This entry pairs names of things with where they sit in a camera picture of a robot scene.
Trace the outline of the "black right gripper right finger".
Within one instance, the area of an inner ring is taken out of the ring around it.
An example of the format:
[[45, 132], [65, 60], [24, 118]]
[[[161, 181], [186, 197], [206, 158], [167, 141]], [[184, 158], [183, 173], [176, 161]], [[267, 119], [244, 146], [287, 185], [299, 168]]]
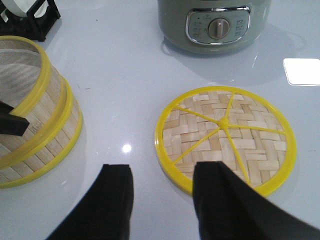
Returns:
[[202, 240], [318, 240], [319, 229], [257, 193], [223, 162], [198, 162], [192, 198]]

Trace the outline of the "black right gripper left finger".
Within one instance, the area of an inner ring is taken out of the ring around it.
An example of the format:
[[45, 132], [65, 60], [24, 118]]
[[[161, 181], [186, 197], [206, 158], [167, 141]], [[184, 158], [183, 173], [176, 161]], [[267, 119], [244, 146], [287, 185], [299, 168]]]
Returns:
[[89, 190], [48, 239], [128, 240], [133, 203], [130, 166], [104, 164]]

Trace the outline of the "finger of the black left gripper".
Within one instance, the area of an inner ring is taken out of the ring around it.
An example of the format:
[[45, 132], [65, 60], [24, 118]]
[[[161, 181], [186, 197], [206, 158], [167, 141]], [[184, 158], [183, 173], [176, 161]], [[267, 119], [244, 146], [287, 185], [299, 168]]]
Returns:
[[30, 123], [26, 118], [10, 114], [13, 109], [12, 106], [0, 102], [0, 133], [21, 137]]

